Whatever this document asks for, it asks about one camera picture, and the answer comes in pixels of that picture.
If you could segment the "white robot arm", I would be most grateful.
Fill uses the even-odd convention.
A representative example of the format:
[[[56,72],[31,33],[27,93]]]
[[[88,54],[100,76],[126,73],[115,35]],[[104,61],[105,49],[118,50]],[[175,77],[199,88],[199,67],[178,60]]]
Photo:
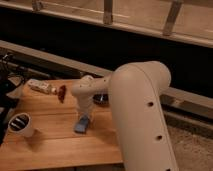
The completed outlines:
[[[89,117],[93,96],[107,94],[126,171],[179,171],[160,96],[171,83],[167,66],[159,61],[133,62],[95,79],[73,83],[77,111]]]

